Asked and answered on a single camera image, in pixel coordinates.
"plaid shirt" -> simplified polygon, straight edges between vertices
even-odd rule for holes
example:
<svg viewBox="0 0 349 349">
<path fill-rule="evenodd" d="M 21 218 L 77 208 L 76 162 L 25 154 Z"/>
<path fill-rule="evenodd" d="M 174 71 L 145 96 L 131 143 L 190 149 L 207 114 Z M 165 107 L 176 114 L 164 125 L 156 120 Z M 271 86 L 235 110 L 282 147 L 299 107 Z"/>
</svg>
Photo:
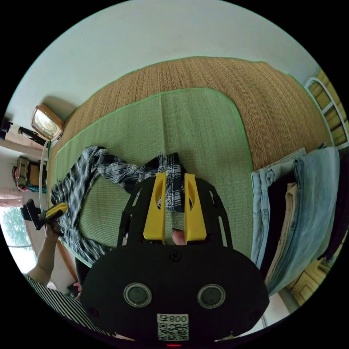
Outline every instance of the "plaid shirt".
<svg viewBox="0 0 349 349">
<path fill-rule="evenodd" d="M 66 202 L 67 212 L 58 222 L 64 236 L 61 238 L 78 256 L 93 264 L 112 248 L 85 238 L 79 231 L 80 210 L 87 193 L 99 175 L 123 187 L 129 194 L 137 183 L 166 172 L 166 210 L 184 212 L 184 173 L 178 153 L 159 155 L 143 166 L 128 164 L 105 148 L 92 146 L 83 150 L 64 180 L 51 190 L 51 202 Z"/>
</svg>

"person's arm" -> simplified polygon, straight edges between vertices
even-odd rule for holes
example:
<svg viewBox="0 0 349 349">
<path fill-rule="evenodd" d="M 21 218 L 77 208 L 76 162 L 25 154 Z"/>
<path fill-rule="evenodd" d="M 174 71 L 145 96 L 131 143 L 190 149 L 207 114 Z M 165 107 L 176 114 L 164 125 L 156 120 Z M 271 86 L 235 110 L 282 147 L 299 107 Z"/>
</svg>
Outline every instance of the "person's arm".
<svg viewBox="0 0 349 349">
<path fill-rule="evenodd" d="M 51 279 L 53 266 L 55 263 L 55 250 L 59 235 L 58 224 L 54 227 L 45 226 L 45 241 L 37 257 L 36 266 L 28 272 L 28 275 L 36 282 L 47 286 Z"/>
</svg>

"tree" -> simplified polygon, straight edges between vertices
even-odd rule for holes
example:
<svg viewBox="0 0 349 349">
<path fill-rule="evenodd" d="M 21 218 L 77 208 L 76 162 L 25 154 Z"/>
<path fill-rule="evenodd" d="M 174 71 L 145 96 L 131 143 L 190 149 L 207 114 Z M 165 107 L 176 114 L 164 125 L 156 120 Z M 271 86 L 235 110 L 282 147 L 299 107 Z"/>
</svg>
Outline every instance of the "tree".
<svg viewBox="0 0 349 349">
<path fill-rule="evenodd" d="M 3 214 L 3 222 L 6 226 L 6 232 L 12 240 L 9 245 L 23 246 L 31 244 L 19 207 L 11 207 L 6 210 Z M 31 250 L 31 247 L 24 247 L 24 249 Z"/>
</svg>

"light blue jeans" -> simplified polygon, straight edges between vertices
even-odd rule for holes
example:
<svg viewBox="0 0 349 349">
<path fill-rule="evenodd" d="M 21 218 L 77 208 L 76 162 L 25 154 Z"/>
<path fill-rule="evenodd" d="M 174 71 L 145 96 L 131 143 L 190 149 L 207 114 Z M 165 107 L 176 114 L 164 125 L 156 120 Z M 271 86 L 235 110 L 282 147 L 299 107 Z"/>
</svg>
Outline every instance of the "light blue jeans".
<svg viewBox="0 0 349 349">
<path fill-rule="evenodd" d="M 270 166 L 252 172 L 253 189 L 253 240 L 251 260 L 258 268 L 264 258 L 269 231 L 270 206 L 268 187 L 293 170 L 295 159 L 305 155 L 305 149 L 284 157 Z"/>
<path fill-rule="evenodd" d="M 269 295 L 288 285 L 326 250 L 333 227 L 339 165 L 336 147 L 315 150 L 296 160 L 297 206 L 285 249 L 267 285 Z"/>
</svg>

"green mat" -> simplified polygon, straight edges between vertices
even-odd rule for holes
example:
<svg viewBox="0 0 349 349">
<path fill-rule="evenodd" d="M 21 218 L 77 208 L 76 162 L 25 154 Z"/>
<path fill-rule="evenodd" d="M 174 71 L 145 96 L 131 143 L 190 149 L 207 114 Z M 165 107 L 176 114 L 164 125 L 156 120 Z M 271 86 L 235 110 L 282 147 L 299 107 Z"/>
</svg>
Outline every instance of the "green mat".
<svg viewBox="0 0 349 349">
<path fill-rule="evenodd" d="M 83 149 L 103 146 L 125 161 L 143 165 L 159 154 L 178 152 L 189 173 L 213 184 L 227 211 L 234 248 L 250 257 L 253 234 L 253 171 L 237 108 L 221 92 L 190 88 L 153 95 L 126 105 L 87 127 L 57 153 L 53 184 L 62 180 Z M 120 217 L 129 195 L 97 178 L 80 215 L 89 239 L 116 246 Z M 166 214 L 166 243 L 184 214 Z"/>
</svg>

